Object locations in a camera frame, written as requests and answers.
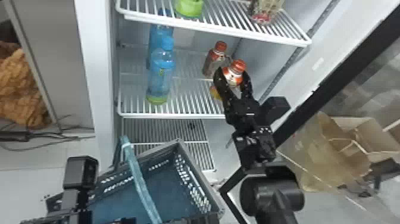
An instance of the blue liquid bottle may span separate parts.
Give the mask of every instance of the blue liquid bottle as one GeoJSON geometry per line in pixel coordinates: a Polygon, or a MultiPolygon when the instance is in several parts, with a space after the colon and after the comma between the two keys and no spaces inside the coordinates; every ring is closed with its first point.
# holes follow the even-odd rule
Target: blue liquid bottle
{"type": "MultiPolygon", "coordinates": [[[[171,17],[171,11],[165,9],[165,13],[167,17],[171,17]]],[[[163,15],[163,9],[160,8],[158,10],[158,15],[163,15]]],[[[161,47],[161,40],[165,36],[172,37],[174,32],[174,28],[170,26],[164,26],[159,24],[152,24],[150,26],[150,35],[149,35],[149,48],[147,49],[147,57],[146,57],[146,69],[150,68],[150,57],[151,53],[157,48],[161,47]]]]}
{"type": "Polygon", "coordinates": [[[161,48],[157,48],[151,54],[146,92],[146,99],[151,104],[160,105],[167,101],[176,66],[175,54],[172,52],[173,47],[174,39],[165,36],[162,38],[161,48]]]}

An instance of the teal handle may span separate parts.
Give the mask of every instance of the teal handle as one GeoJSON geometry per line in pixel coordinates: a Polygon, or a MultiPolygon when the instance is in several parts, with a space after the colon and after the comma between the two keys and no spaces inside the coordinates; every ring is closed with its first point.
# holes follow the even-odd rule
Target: teal handle
{"type": "Polygon", "coordinates": [[[150,196],[149,190],[147,189],[146,182],[143,178],[142,172],[140,171],[139,162],[133,153],[132,144],[129,142],[127,136],[121,136],[120,140],[122,150],[126,155],[130,171],[132,172],[133,182],[135,183],[137,194],[139,194],[140,200],[145,207],[151,222],[153,224],[160,224],[162,223],[160,214],[158,214],[154,201],[150,196]]]}

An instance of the wire shelf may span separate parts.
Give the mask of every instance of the wire shelf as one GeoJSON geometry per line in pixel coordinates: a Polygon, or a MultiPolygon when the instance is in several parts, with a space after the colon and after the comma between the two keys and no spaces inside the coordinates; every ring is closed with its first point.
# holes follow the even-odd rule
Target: wire shelf
{"type": "Polygon", "coordinates": [[[146,49],[120,48],[120,86],[117,111],[136,119],[224,119],[222,102],[210,94],[212,79],[204,78],[201,66],[205,53],[176,50],[176,74],[171,94],[162,105],[146,100],[146,49]]]}
{"type": "Polygon", "coordinates": [[[248,5],[249,1],[243,0],[204,0],[202,15],[196,20],[178,18],[174,13],[167,16],[165,9],[173,8],[173,0],[117,0],[115,8],[126,20],[301,47],[311,44],[311,39],[284,10],[270,24],[260,26],[248,18],[248,5]],[[159,8],[163,15],[158,15],[159,8]]]}
{"type": "Polygon", "coordinates": [[[184,140],[189,153],[203,171],[215,170],[213,156],[201,120],[123,119],[122,133],[134,142],[135,155],[180,138],[184,140]]]}

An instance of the orange blanket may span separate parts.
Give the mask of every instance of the orange blanket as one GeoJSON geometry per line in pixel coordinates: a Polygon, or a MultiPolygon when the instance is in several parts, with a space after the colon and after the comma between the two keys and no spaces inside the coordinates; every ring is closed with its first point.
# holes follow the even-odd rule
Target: orange blanket
{"type": "Polygon", "coordinates": [[[39,128],[48,123],[47,114],[24,52],[0,41],[0,117],[39,128]]]}

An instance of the red bottle cap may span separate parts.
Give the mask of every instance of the red bottle cap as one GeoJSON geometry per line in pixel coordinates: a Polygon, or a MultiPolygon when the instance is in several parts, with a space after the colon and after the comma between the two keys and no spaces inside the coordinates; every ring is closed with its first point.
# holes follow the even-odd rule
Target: red bottle cap
{"type": "Polygon", "coordinates": [[[243,73],[246,70],[246,62],[240,59],[233,60],[232,63],[230,64],[230,67],[238,73],[243,73]]]}
{"type": "Polygon", "coordinates": [[[220,52],[225,52],[226,51],[226,48],[227,48],[227,45],[226,45],[226,43],[225,42],[223,42],[223,41],[218,41],[216,44],[215,44],[215,47],[214,47],[217,51],[220,51],[220,52]]]}

